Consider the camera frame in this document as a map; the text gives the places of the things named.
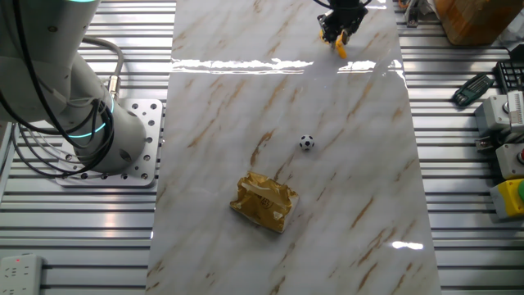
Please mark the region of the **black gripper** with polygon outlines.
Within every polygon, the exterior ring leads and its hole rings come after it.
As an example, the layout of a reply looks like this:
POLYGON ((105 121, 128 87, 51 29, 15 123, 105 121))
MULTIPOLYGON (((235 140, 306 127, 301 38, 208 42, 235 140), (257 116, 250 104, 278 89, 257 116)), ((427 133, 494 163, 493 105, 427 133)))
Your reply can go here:
MULTIPOLYGON (((360 0, 329 0, 331 9, 339 17, 342 23, 346 23, 343 29, 342 40, 348 41, 354 34, 364 17, 367 15, 367 2, 360 0)), ((318 16, 320 25, 320 38, 325 43, 334 43, 337 40, 337 25, 334 23, 333 12, 328 11, 318 16)))

